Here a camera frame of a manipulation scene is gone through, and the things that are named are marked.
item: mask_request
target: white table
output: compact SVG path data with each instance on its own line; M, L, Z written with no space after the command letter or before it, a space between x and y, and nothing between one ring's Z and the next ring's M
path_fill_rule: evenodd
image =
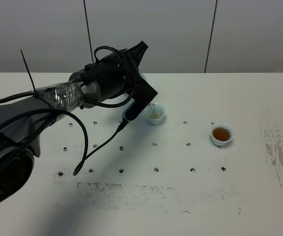
M32 76L37 87L69 78ZM81 129L70 118L46 129L30 179L0 203L0 236L283 235L283 74L145 76L166 121L139 117L75 177ZM0 97L30 89L26 73L0 73ZM89 151L113 134L123 110L73 112ZM212 122L233 128L230 146L211 144Z

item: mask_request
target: white wall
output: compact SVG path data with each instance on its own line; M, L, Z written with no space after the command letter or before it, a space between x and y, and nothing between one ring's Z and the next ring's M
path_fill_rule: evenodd
M283 72L283 0L219 0L207 72Z
M92 49L143 40L142 72L204 71L216 0L85 1ZM0 0L0 72L20 49L33 72L91 63L83 0ZM207 72L283 72L283 0L219 0Z
M86 0L92 49L143 40L149 48L140 71L204 72L215 2Z
M91 62L81 0L0 0L0 72L74 72Z

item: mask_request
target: liquid being poured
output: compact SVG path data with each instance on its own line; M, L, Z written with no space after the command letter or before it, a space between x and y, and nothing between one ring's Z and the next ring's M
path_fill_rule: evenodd
M160 116L156 112L156 104L153 104L153 107L154 107L153 113L149 116L149 118L151 118L151 119L159 119Z

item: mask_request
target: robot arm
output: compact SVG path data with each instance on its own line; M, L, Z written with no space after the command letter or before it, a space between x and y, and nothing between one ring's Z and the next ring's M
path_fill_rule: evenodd
M83 70L73 73L69 82L38 88L35 92L25 93L33 95L30 98L0 105L0 201L15 193L28 180L33 156L40 156L39 134L42 130L65 115L78 119L70 113L75 108L119 107L132 98L134 102L123 115L117 132L140 114L157 95L138 71L147 48L144 42L129 50L97 48L95 57L100 49L109 49L113 53L101 60L96 57L95 64L88 64ZM121 103L102 103L124 93L129 96ZM85 159L74 174L78 173Z

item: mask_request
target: tea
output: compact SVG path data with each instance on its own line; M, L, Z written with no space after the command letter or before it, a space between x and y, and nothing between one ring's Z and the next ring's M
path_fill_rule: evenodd
M212 135L219 141L227 141L231 137L230 132L226 128L222 127L215 128Z
M151 119L159 119L160 116L159 116L158 114L151 114L151 115L149 116L149 118L151 118Z

